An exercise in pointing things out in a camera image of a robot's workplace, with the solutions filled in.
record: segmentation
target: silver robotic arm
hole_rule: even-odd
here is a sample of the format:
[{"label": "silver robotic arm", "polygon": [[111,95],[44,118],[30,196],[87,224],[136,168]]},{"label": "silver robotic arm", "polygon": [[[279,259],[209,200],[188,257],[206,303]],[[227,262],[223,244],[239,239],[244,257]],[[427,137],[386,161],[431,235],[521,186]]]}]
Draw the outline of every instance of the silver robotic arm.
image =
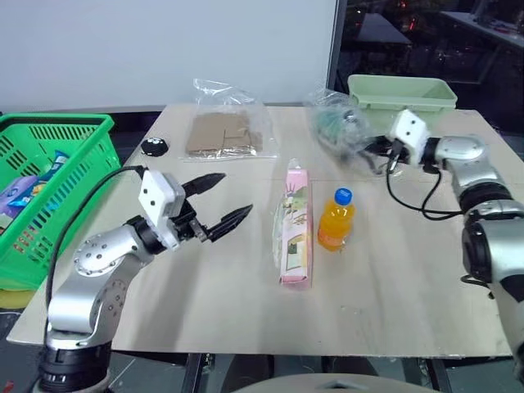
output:
[{"label": "silver robotic arm", "polygon": [[468,278],[491,290],[516,377],[524,383],[524,205],[512,198],[489,161],[487,146],[477,137],[430,138],[422,120],[402,111],[389,139],[393,142],[388,170],[401,160],[452,174],[464,217],[464,268]]},{"label": "silver robotic arm", "polygon": [[249,214],[246,206],[212,228],[201,225],[187,198],[212,188],[224,174],[208,174],[180,185],[169,175],[146,170],[139,200],[146,218],[87,239],[73,256],[73,270],[48,308],[45,351],[34,391],[104,391],[111,341],[129,284],[166,249],[197,237],[218,240]]}]

